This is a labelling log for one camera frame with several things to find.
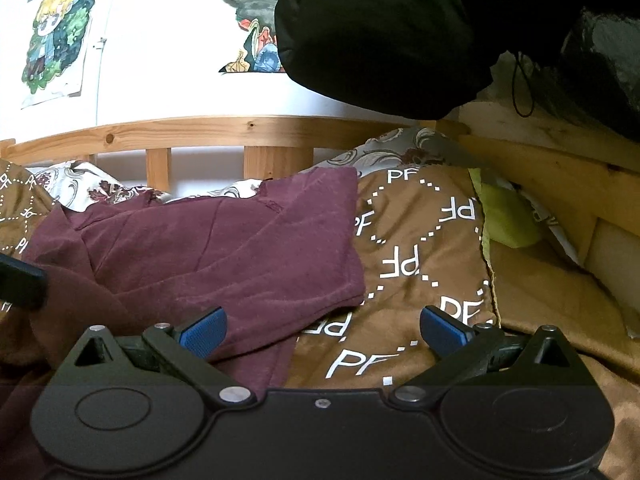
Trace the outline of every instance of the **maroon t-shirt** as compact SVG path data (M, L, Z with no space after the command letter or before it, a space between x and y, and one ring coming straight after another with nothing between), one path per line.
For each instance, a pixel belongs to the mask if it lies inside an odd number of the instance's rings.
M219 305L228 332L210 362L258 394L283 384L296 334L363 300L356 195L352 168L315 169L263 182L247 199L160 205L143 194L83 213L54 209L23 254L47 272L47 302L0 322L0 475L42 471L29 410L92 324L137 335Z

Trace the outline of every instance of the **blue rubber pad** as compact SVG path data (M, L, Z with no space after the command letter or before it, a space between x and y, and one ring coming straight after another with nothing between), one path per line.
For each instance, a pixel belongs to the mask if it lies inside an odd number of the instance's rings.
M449 314L443 314L443 317L449 317ZM420 313L422 339L441 359L459 350L468 342L466 334L443 317L428 308L424 308Z
M194 323L178 337L178 343L206 359L226 337L226 313L221 308Z

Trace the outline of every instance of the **poster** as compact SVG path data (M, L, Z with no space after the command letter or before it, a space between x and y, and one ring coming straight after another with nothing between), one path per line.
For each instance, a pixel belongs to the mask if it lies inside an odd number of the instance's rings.
M95 0L35 0L32 35L22 72L22 108L82 88L86 41Z
M238 57L220 72L284 72L278 57L273 13L278 0L225 0L236 8L236 21L247 31Z

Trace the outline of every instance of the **cartoon girl drawing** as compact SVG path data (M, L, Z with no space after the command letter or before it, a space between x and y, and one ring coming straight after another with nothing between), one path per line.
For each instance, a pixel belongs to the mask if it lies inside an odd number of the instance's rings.
M42 0L22 81L35 94L78 59L95 0Z
M76 0L43 0L40 4L34 23L36 34L32 36L27 52L25 71L28 81L40 78L45 67L53 63L53 31L75 2Z

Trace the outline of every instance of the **wooden slat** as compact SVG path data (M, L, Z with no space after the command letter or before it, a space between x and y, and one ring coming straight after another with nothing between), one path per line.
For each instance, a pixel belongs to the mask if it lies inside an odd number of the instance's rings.
M436 121L418 121L418 126L423 128L431 128L432 130L436 129Z
M0 158L5 158L6 149L15 144L15 139L0 140Z
M403 124L326 117L187 117L110 124L7 146L17 164L187 146L283 146L348 150Z
M97 157L95 155L79 155L76 160L82 160L90 164L96 165Z
M472 154L533 195L559 198L579 212L586 211L640 236L640 175L508 140L472 135L458 140Z
M461 135L467 135L470 133L470 129L466 124L459 123L457 121L450 121L448 119L442 119L436 121L434 130L445 134L449 139L457 140Z
M68 160L81 160L83 162L91 163L95 166L97 158L95 155L74 155L74 156L70 156L69 158L54 158L54 159L51 159L50 162L52 164L58 164L60 162L66 162Z
M549 193L541 194L540 188L535 192L535 196L556 217L567 238L575 247L580 263L584 264L598 222L597 216L587 210L580 210L557 196Z
M630 322L634 316L625 313L625 309L640 313L640 237L608 222L598 222L585 266L616 298L625 322L640 333L638 315L635 322Z
M171 191L171 148L146 150L146 184L160 191Z
M513 106L494 102L461 106L459 121L469 126L475 136L551 148L640 173L640 143L608 128L574 126L540 109L524 119Z
M244 147L244 178L283 178L310 168L313 148Z

